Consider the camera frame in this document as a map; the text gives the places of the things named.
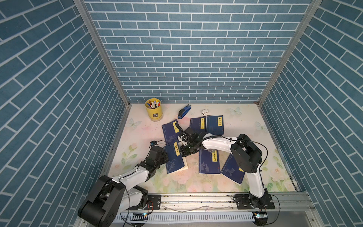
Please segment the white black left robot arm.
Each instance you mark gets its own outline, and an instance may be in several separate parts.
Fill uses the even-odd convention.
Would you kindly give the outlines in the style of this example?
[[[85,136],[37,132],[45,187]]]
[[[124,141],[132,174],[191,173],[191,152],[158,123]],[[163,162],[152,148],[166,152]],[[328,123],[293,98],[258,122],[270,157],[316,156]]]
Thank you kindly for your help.
[[[139,184],[151,179],[168,162],[166,147],[152,146],[144,161],[119,177],[101,176],[78,209],[78,217],[95,227],[108,227],[116,215],[146,206],[147,190]]]

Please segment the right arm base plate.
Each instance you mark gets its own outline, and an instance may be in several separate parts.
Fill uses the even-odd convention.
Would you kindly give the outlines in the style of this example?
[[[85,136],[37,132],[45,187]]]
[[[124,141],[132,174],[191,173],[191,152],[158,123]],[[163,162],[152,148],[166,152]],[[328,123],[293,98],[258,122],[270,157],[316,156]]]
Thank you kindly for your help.
[[[235,194],[233,201],[239,210],[273,210],[275,204],[270,194],[265,193],[261,198],[258,198],[250,193],[248,194]]]

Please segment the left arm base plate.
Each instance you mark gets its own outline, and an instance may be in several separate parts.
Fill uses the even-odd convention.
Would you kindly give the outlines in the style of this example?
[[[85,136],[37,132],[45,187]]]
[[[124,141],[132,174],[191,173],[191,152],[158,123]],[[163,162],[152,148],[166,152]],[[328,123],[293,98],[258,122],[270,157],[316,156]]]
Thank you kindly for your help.
[[[142,196],[141,201],[136,205],[131,206],[131,211],[149,211],[160,210],[161,205],[161,195],[152,194],[148,196]]]

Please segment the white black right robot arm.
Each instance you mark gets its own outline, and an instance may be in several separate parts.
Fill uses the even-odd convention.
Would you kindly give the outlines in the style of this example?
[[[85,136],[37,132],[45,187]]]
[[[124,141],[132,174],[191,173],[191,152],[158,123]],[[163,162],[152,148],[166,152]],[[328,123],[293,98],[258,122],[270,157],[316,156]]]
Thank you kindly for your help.
[[[179,151],[183,157],[195,154],[200,149],[215,149],[230,153],[236,160],[238,167],[245,172],[249,181],[251,200],[264,201],[268,199],[268,191],[264,187],[260,174],[262,151],[247,135],[225,137],[204,132],[197,133],[190,127],[186,130],[179,128],[179,130],[178,139],[181,142]]]

